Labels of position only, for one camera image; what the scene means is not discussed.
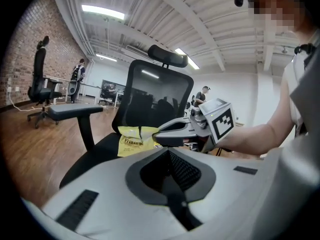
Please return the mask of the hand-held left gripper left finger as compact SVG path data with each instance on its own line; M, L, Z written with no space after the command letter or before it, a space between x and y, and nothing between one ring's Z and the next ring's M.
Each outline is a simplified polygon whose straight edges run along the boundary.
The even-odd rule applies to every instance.
M145 204L127 187L125 176L129 167L157 151L94 166L61 188L42 211L56 220L74 199L89 190L98 196L75 230L77 236L93 240L166 240L186 233L168 207Z

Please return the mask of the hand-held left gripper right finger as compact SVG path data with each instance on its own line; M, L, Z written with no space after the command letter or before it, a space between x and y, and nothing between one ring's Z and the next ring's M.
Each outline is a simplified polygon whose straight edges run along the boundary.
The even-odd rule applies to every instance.
M277 237L277 202L272 191L276 182L280 149L272 149L264 160L232 159L196 154L180 148L182 154L209 166L215 183L206 196L188 204L191 215L201 224L184 229L177 237Z

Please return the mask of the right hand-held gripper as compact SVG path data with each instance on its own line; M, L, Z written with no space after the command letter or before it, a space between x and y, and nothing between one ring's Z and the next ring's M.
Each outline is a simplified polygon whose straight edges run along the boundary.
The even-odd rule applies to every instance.
M181 147L184 140L197 136L198 151L210 152L234 126L235 116L231 103L215 98L194 107L189 118L180 117L164 123L152 135L152 139L163 147Z

